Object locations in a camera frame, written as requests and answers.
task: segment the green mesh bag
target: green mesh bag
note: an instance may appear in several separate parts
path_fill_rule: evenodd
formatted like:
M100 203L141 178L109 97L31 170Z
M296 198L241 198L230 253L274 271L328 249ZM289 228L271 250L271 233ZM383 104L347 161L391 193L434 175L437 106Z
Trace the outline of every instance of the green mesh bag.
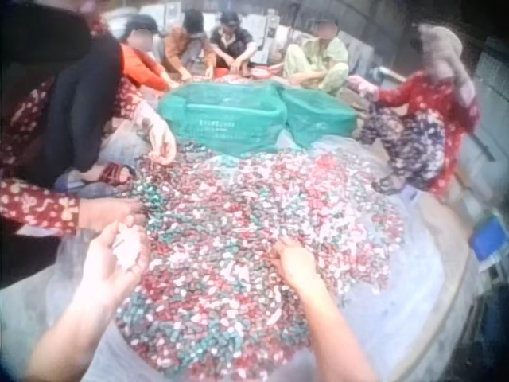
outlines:
M338 99L318 90L280 90L288 109L288 127L299 146L309 148L324 135L351 137L357 127L356 113Z
M194 83L170 92L159 114L181 139L223 154L274 150L286 124L286 106L271 83Z

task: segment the floral pants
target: floral pants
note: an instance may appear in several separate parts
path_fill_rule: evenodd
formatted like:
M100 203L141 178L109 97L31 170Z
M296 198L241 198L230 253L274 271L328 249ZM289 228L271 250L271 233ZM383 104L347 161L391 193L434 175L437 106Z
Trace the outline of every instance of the floral pants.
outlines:
M443 170L445 129L435 111L402 118L392 109L372 104L357 140L372 145L377 138L389 155L393 175L416 189L426 191Z

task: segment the black shirt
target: black shirt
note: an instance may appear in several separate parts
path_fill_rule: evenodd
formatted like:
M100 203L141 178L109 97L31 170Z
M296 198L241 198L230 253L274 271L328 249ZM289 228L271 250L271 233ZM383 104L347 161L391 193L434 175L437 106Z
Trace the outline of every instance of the black shirt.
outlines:
M237 28L230 39L223 34L220 26L212 31L210 42L217 45L223 52L237 58L246 50L247 44L253 42L253 37L244 28Z

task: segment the red floral shirt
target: red floral shirt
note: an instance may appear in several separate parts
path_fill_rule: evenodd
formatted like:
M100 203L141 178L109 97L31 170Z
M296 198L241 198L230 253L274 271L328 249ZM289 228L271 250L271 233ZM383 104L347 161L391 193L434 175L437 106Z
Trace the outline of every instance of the red floral shirt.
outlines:
M416 72L399 88L380 90L378 102L387 107L408 103L407 116L424 109L433 109L441 115L445 126L444 169L429 191L443 195L456 172L463 135L472 133L479 122L480 111L476 99L464 106L458 101L457 87L451 80L434 84L425 72Z
M101 21L92 21L90 27L93 37L108 33ZM30 224L74 232L80 204L76 197L29 185L14 177L27 146L37 137L34 129L48 102L52 85L53 79L46 80L31 91L3 129L0 142L0 215L19 225ZM134 120L136 110L143 103L145 101L138 89L123 77L115 99L114 117Z

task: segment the light green shirt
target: light green shirt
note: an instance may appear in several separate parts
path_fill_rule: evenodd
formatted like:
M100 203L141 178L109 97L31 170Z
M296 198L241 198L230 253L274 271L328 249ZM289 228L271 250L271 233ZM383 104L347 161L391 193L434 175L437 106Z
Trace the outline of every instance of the light green shirt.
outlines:
M313 71L328 71L335 64L348 64L348 50L342 40L334 37L326 49L320 47L320 39L313 38L302 47Z

